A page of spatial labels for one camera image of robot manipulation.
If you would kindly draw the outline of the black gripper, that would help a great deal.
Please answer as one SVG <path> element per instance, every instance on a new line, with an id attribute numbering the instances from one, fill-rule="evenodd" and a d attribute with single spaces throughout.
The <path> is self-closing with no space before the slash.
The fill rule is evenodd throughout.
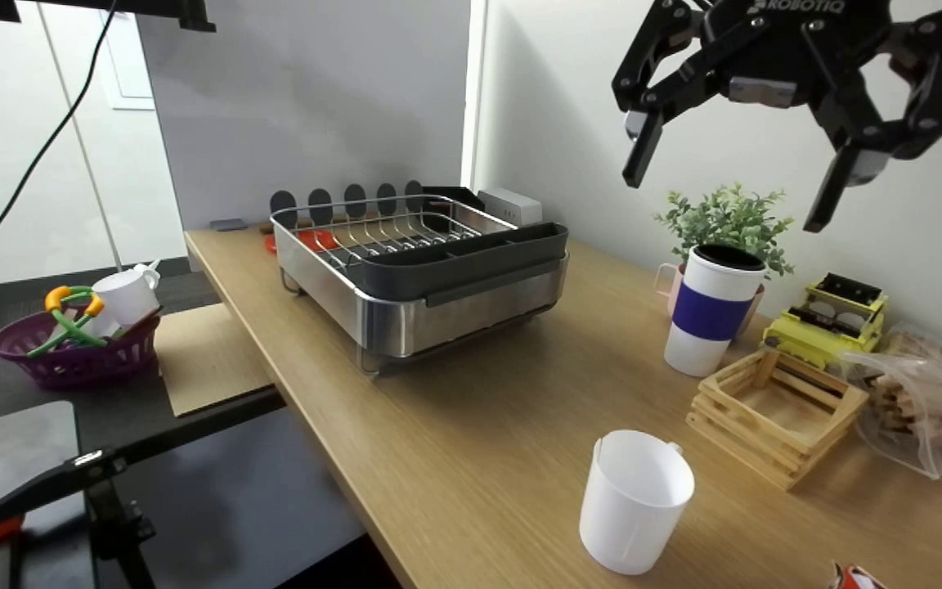
<path id="1" fill-rule="evenodd" d="M 868 96 L 863 66 L 878 57 L 908 85 L 896 118 Z M 846 188 L 942 139 L 942 9 L 893 24 L 890 0 L 718 0 L 709 9 L 654 0 L 611 80 L 630 139 L 621 181 L 638 188 L 664 124 L 718 92 L 772 108 L 812 101 L 835 149 L 804 215 L 820 233 Z"/>

